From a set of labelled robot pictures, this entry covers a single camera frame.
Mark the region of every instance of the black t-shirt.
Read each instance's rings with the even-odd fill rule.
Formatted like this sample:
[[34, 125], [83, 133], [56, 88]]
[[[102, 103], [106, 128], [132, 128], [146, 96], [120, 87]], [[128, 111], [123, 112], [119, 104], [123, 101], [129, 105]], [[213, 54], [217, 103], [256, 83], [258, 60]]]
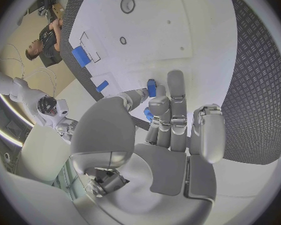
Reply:
[[54, 44], [57, 43], [54, 30], [49, 30], [49, 25], [45, 26], [39, 34], [39, 40], [42, 41], [42, 52], [47, 58], [52, 58], [59, 55], [56, 51]]

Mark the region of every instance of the white robot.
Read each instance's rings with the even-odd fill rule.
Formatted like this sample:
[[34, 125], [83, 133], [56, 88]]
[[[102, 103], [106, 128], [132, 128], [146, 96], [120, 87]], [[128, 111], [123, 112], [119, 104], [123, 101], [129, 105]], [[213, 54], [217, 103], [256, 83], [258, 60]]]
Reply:
[[129, 112], [148, 98], [146, 88], [99, 100], [79, 122], [66, 118], [64, 99], [30, 89], [20, 78], [0, 73], [0, 94], [23, 103], [39, 125], [70, 144], [75, 170], [89, 176], [87, 193], [73, 201], [89, 224], [203, 224], [216, 198], [213, 163], [224, 156], [225, 120], [219, 106], [200, 107], [188, 143], [183, 73], [170, 71], [167, 83], [170, 99], [159, 85], [149, 101], [154, 119], [136, 145]]

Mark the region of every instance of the dark hair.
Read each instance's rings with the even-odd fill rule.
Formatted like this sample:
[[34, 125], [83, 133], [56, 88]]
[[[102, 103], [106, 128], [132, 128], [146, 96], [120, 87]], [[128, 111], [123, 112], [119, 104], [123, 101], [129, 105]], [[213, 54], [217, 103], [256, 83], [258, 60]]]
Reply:
[[33, 59], [36, 59], [36, 58], [38, 57], [38, 55], [40, 55], [40, 54], [30, 55], [29, 52], [28, 52], [28, 50], [26, 49], [26, 57], [27, 57], [30, 61], [32, 61]]

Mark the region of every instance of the man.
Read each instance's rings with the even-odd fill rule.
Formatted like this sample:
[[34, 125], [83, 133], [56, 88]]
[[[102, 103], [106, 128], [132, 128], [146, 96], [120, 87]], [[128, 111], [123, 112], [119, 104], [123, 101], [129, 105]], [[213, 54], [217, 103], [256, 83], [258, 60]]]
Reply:
[[26, 57], [32, 61], [42, 52], [47, 58], [55, 57], [60, 52], [62, 19], [56, 19], [48, 24], [39, 34], [39, 39], [33, 41], [26, 50]]

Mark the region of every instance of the circular hole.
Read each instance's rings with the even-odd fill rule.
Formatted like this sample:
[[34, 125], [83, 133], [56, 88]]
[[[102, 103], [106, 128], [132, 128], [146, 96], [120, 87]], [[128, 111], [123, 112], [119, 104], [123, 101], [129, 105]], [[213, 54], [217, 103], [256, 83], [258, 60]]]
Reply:
[[130, 14], [136, 7], [136, 3], [134, 0], [121, 0], [120, 9], [125, 14]]
[[123, 45], [127, 44], [126, 38], [124, 38], [123, 36], [121, 36], [121, 37], [119, 38], [119, 41], [120, 41], [120, 43], [123, 44]]

